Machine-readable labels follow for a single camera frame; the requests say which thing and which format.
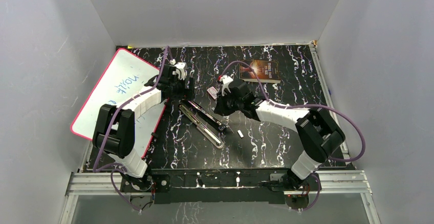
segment book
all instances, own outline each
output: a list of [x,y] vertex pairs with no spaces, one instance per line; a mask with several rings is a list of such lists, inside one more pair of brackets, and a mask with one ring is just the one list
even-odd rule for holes
[[241,60],[250,66],[250,68],[240,65],[240,79],[247,82],[257,82],[257,79],[251,69],[255,71],[261,82],[280,83],[279,63],[268,60]]

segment white wall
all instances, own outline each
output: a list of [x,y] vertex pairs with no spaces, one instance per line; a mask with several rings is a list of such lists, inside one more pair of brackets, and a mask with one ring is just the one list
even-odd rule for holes
[[318,43],[334,103],[366,136],[357,165],[382,223],[434,222],[433,36],[434,0],[340,0]]
[[114,44],[90,0],[0,0],[1,223],[57,223],[85,142],[69,124]]
[[308,42],[338,0],[92,0],[115,44]]

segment eraser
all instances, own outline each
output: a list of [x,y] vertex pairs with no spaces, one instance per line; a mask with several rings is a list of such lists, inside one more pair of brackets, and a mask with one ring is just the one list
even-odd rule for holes
[[215,87],[210,87],[209,89],[206,90],[209,95],[216,100],[217,99],[217,89],[215,89]]

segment black wire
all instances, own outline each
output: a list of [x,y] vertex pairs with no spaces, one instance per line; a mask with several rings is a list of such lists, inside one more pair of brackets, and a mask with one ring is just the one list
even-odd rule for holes
[[143,210],[147,205],[151,204],[152,202],[153,202],[153,201],[147,202],[147,203],[142,207],[142,210]]

